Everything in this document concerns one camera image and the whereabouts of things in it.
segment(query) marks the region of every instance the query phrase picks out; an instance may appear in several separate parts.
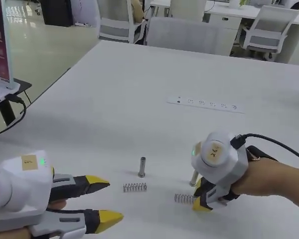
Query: cabinet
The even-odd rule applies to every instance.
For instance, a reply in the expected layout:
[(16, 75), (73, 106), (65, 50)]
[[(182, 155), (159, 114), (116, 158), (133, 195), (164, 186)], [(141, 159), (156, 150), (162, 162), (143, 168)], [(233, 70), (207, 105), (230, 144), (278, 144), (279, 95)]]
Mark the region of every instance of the cabinet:
[(216, 54), (229, 56), (240, 26), (241, 18), (205, 13), (204, 21), (220, 28)]

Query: wrist strap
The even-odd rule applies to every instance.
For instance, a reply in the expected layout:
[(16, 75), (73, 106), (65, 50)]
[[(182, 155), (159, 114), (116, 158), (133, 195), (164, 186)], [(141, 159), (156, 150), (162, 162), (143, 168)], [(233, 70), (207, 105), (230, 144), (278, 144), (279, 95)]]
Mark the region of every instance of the wrist strap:
[(41, 235), (41, 236), (38, 236), (38, 237), (34, 237), (31, 235), (31, 239), (49, 239), (50, 236), (49, 235)]

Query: black cable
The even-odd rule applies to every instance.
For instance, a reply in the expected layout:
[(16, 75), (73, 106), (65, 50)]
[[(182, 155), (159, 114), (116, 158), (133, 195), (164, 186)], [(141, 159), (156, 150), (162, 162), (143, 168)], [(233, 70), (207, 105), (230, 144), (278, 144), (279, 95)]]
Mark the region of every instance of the black cable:
[(30, 104), (32, 104), (32, 102), (31, 102), (31, 100), (30, 100), (28, 94), (26, 93), (26, 91), (24, 91), (24, 93), (25, 93), (25, 96), (28, 98), (28, 101), (30, 102)]
[(149, 10), (152, 8), (152, 6), (150, 6), (147, 10), (145, 10), (144, 11), (144, 13), (146, 13), (146, 15), (145, 15), (145, 17), (144, 18), (146, 18), (147, 17), (147, 15), (148, 15), (148, 12), (149, 12)]
[(15, 102), (15, 103), (19, 103), (23, 105), (23, 114), (21, 116), (20, 119), (18, 119), (15, 123), (9, 125), (7, 128), (5, 128), (4, 130), (0, 131), (0, 134), (8, 131), (9, 129), (11, 129), (12, 127), (14, 127), (16, 124), (18, 124), (21, 120), (23, 120), (23, 118), (25, 117), (26, 114), (26, 105), (23, 101), (23, 99), (21, 99), (19, 96), (13, 95), (13, 94), (9, 94), (5, 97), (6, 100), (11, 101), (11, 102)]
[(214, 0), (214, 5), (211, 7), (211, 9), (209, 9), (209, 10), (207, 10), (205, 12), (208, 12), (208, 11), (212, 10), (215, 7), (215, 4), (216, 4), (216, 0)]
[(255, 133), (248, 133), (248, 134), (244, 134), (244, 135), (239, 135), (235, 138), (233, 138), (230, 143), (231, 145), (237, 149), (237, 148), (240, 148), (243, 144), (245, 144), (246, 142), (246, 138), (248, 137), (255, 137), (255, 138), (262, 138), (264, 140), (267, 140), (269, 142), (272, 142), (272, 143), (275, 143), (279, 146), (281, 146), (282, 148), (288, 150), (289, 152), (293, 153), (294, 155), (298, 156), (299, 157), (299, 153), (295, 150), (293, 150), (292, 148), (288, 147), (287, 145), (283, 144), (283, 143), (280, 143), (279, 141), (275, 140), (275, 139), (272, 139), (272, 138), (269, 138), (269, 137), (266, 137), (266, 136), (263, 136), (261, 134), (255, 134)]

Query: power strip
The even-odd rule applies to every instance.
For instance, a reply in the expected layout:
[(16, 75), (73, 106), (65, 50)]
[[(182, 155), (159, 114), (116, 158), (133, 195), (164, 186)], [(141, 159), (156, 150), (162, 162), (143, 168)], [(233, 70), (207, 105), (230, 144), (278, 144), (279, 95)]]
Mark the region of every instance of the power strip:
[(195, 100), (193, 98), (180, 96), (168, 97), (167, 103), (244, 114), (243, 107), (236, 104), (216, 103), (213, 101)]

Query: white table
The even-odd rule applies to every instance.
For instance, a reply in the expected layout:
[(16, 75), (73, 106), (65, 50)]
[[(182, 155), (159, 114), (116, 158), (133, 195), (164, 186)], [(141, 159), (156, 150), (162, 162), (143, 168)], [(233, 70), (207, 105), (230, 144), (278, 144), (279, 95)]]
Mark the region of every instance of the white table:
[[(228, 3), (208, 0), (205, 14), (210, 14), (209, 23), (218, 25), (224, 29), (223, 40), (217, 47), (217, 54), (229, 55), (242, 18), (255, 19), (260, 8), (243, 5), (239, 9), (231, 9)], [(299, 64), (299, 16), (291, 25), (288, 37), (284, 42), (282, 52), (276, 61), (281, 63)]]
[[(246, 114), (165, 102), (178, 95), (236, 102)], [(59, 173), (109, 180), (110, 187), (68, 202), (67, 209), (125, 215), (86, 238), (299, 238), (299, 209), (280, 197), (241, 196), (211, 213), (174, 202), (174, 193), (194, 190), (192, 146), (220, 129), (262, 133), (299, 151), (299, 66), (102, 41), (0, 136), (0, 160), (45, 149)], [(248, 143), (299, 167), (278, 146)], [(137, 177), (141, 156), (144, 179)], [(138, 182), (148, 191), (123, 193), (123, 183)]]

